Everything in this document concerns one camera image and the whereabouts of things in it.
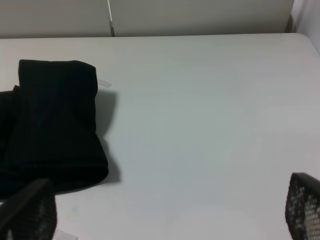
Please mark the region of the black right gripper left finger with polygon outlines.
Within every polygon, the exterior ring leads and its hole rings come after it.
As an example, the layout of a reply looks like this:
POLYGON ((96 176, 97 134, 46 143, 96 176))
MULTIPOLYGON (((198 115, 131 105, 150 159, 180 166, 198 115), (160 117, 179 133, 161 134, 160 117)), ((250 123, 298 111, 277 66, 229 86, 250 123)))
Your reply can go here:
POLYGON ((57 227, 54 185, 37 179, 0 205, 2 240, 52 240, 57 227))

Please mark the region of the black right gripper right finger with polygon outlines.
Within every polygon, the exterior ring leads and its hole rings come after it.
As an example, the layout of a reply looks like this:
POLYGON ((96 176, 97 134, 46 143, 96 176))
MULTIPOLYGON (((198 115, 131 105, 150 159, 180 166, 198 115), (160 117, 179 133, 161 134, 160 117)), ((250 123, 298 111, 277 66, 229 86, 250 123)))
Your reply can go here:
POLYGON ((320 240, 320 181, 303 172, 290 177, 285 221, 293 240, 320 240))

